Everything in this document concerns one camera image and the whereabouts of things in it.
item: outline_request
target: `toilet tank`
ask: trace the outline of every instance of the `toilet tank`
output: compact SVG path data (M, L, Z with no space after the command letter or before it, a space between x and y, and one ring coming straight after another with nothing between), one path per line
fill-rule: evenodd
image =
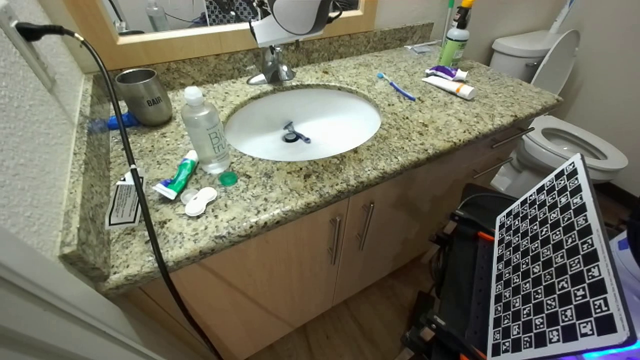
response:
M496 39L492 45L493 56L489 66L530 83L540 63L560 36L541 30Z

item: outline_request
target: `drawer handle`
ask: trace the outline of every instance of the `drawer handle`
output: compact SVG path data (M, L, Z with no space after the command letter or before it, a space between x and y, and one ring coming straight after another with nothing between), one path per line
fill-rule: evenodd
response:
M499 141L499 142L491 145L491 148L495 149L496 147L503 146L504 144L506 144L506 143L508 143L510 141L513 141L513 140L515 140L517 138L520 138L523 135L526 135L526 134L530 133L531 131L534 131L536 128L535 127L530 127L529 129L522 129L522 128L519 128L519 129L522 130L522 131L517 133L516 135L509 136L508 138L504 139L503 141Z
M476 172L476 174L474 175L474 179L477 179L478 177L481 177L482 175L485 175L488 172L491 172L492 170L495 170L499 167L502 167L503 165L507 165L508 163L512 162L513 158L508 158L507 160L504 160L488 169L486 169L485 171L478 171L478 170L474 170Z
M369 226L371 225L371 218L373 217L373 210L376 208L376 204L372 201L369 205L362 206L367 216L364 220L364 227L362 228L362 235L356 234L358 239L358 251L364 250L364 245L367 242L367 234L369 234Z
M329 222L333 226L333 244L327 251L331 256L331 265L335 265L335 260L338 257L338 239L340 238L340 223L342 222L342 217L335 217Z

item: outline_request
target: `warning tag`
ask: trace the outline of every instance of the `warning tag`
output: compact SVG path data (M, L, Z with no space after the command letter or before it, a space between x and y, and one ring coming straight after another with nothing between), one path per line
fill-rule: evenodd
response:
M144 188L145 173L139 168L138 174ZM133 185L133 177L128 172L116 183L116 190L111 196L104 218L104 228L108 230L131 227L138 225L138 222L140 222L140 201L136 187Z

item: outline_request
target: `wooden cabinet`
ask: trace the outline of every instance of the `wooden cabinet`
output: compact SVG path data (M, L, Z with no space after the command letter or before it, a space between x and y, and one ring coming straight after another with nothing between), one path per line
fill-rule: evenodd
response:
M341 246L347 203L172 273L191 313L225 359L244 359L332 306L338 263L335 251L328 250ZM142 289L182 321L162 281Z
M245 359L429 250L464 185L488 186L523 131L478 140L172 278L224 358ZM157 304L168 316L142 310L202 351L162 280L140 289L129 300Z

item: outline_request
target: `electrical outlet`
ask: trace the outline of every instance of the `electrical outlet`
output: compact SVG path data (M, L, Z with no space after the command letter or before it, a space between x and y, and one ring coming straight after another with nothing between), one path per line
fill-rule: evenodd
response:
M18 49L20 55L27 61L31 70L38 76L44 87L47 90L51 90L56 82L55 73L38 54L38 50L33 44L27 42L15 29L15 25L18 22L19 19L13 12L9 2L0 0L0 28L11 40L13 46Z

